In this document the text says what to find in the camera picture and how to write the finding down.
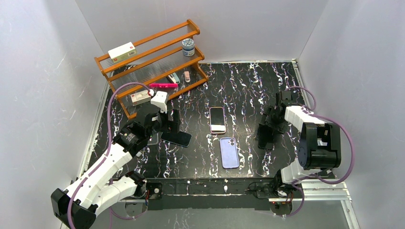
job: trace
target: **black marble table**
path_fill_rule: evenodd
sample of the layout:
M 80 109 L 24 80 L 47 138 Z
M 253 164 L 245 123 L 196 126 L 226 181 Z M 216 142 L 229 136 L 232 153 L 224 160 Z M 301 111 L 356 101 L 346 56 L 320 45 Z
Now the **black marble table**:
M 288 129 L 272 150 L 259 149 L 256 139 L 265 105 L 275 104 L 276 92 L 298 85 L 292 63 L 215 63 L 202 64 L 201 68 L 209 82 L 168 102 L 168 110 L 180 110 L 180 130 L 192 135 L 189 147 L 159 141 L 144 148 L 142 156 L 127 163 L 116 177 L 131 170 L 146 178 L 273 177 L 294 161 L 299 139 L 294 127 Z M 293 98 L 303 104 L 301 92 L 293 92 Z M 110 90 L 89 167 L 107 149 L 107 104 L 111 95 Z M 214 106 L 225 110 L 227 131 L 223 135 L 210 133 L 209 108 Z M 116 100 L 112 107 L 111 123 L 113 133 L 117 134 L 128 119 Z M 239 168 L 222 168 L 219 139 L 228 136 L 237 141 Z

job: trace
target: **pink-framed phone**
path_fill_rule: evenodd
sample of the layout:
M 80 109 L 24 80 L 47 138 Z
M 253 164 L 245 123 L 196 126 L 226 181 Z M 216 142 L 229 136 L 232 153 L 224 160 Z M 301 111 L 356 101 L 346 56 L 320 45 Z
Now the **pink-framed phone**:
M 223 107 L 210 107 L 211 134 L 224 134 L 226 132 L 225 112 Z

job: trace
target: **gray floor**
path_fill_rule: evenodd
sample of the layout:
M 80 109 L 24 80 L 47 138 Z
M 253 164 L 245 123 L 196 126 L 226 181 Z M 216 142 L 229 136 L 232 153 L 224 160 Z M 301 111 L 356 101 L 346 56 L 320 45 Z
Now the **gray floor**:
M 129 207 L 131 213 L 140 213 L 141 204 Z M 124 203 L 114 205 L 116 213 L 125 216 Z M 113 229 L 348 229 L 340 201 L 306 201 L 293 217 L 273 217 L 270 211 L 262 214 L 253 209 L 168 209 L 148 211 L 135 221 L 113 217 Z M 107 229 L 109 212 L 97 217 L 91 229 Z

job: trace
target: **purple smartphone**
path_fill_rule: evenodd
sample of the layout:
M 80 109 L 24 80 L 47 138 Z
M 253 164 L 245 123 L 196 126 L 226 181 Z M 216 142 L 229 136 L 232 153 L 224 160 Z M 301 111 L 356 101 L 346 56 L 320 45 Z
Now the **purple smartphone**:
M 235 138 L 223 137 L 219 139 L 219 145 L 221 146 L 222 167 L 225 169 L 238 168 L 239 157 Z
M 225 115 L 222 107 L 210 107 L 211 134 L 224 134 L 226 132 Z

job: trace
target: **jar lid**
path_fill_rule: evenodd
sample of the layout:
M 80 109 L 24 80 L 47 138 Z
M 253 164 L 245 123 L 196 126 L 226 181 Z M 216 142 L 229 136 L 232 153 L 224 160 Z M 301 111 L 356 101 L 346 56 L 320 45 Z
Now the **jar lid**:
M 194 48 L 194 41 L 191 38 L 186 38 L 181 42 L 183 48 L 192 49 Z

